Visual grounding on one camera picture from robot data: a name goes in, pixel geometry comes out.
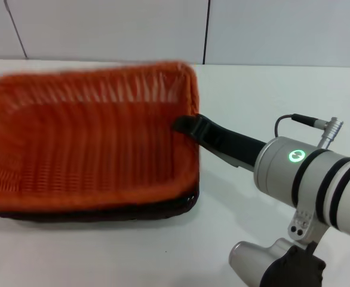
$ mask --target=white table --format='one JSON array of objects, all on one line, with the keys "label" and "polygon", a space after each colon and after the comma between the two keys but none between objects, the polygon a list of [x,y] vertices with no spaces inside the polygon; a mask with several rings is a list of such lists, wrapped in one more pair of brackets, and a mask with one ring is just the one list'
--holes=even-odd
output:
[{"label": "white table", "polygon": [[[110,63],[0,60],[0,74]],[[262,141],[300,113],[345,125],[331,148],[350,156],[350,68],[195,66],[201,113]],[[280,134],[312,144],[320,131],[285,120]],[[162,221],[38,225],[0,218],[0,287],[245,286],[228,265],[234,244],[287,237],[293,209],[260,193],[252,174],[201,152],[201,196]],[[330,229],[316,255],[323,286],[350,286],[350,237]]]}]

